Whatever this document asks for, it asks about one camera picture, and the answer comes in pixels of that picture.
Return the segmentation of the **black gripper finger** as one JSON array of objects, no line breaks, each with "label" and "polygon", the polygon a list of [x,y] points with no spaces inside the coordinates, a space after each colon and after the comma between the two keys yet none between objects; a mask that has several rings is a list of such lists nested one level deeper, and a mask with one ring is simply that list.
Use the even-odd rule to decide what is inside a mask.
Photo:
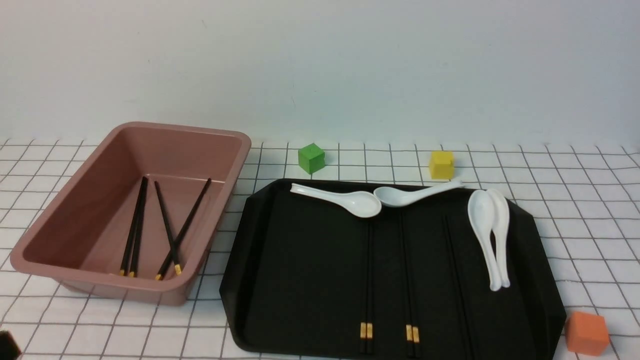
[{"label": "black gripper finger", "polygon": [[18,360],[22,350],[8,330],[0,331],[0,360]]}]

